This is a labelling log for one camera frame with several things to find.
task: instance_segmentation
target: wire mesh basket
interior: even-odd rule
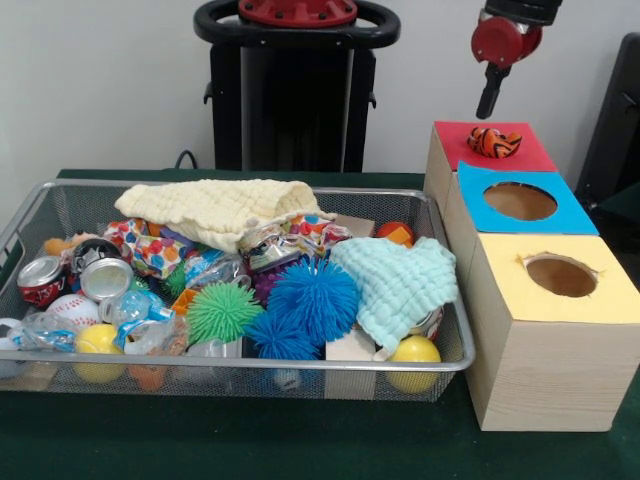
[[[65,238],[78,230],[100,232],[108,222],[123,220],[113,205],[131,185],[56,180],[31,192],[0,235],[0,317],[25,316],[28,305],[22,300],[16,277],[24,265],[42,254],[44,241]],[[437,238],[446,245],[437,207],[421,192],[338,188],[318,188],[314,192],[324,211],[368,218],[376,226],[401,221],[417,236]],[[475,356],[460,299],[445,306],[436,346],[441,363],[0,351],[0,390],[433,402],[455,373],[467,368]],[[83,365],[89,377],[92,372],[99,378],[112,371],[118,378],[105,383],[87,382],[76,373],[78,365]],[[403,388],[404,392],[396,389],[390,376],[409,388]],[[406,393],[413,384],[430,387],[422,393]]]

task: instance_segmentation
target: yellow ball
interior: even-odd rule
[[[118,331],[113,325],[93,325],[84,329],[76,338],[77,353],[124,353],[113,344]],[[73,365],[76,374],[85,382],[107,383],[124,373],[124,365],[104,363],[76,363]]]
[[[428,362],[440,363],[440,352],[431,340],[413,335],[400,342],[390,362]],[[387,380],[391,385],[404,393],[423,393],[429,390],[438,380],[437,373],[419,372],[387,372]]]

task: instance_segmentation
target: red soda can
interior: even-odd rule
[[[27,264],[18,274],[18,288],[25,302],[46,308],[60,296],[66,277],[59,257],[40,257]]]

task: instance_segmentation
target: light blue muslin cloth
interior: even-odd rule
[[[386,238],[345,240],[333,247],[331,261],[358,286],[358,323],[389,352],[429,312],[458,296],[456,258],[432,238],[411,249]]]

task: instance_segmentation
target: baseball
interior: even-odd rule
[[[101,323],[98,305],[93,300],[75,293],[58,298],[49,305],[47,312],[68,318],[79,330]]]

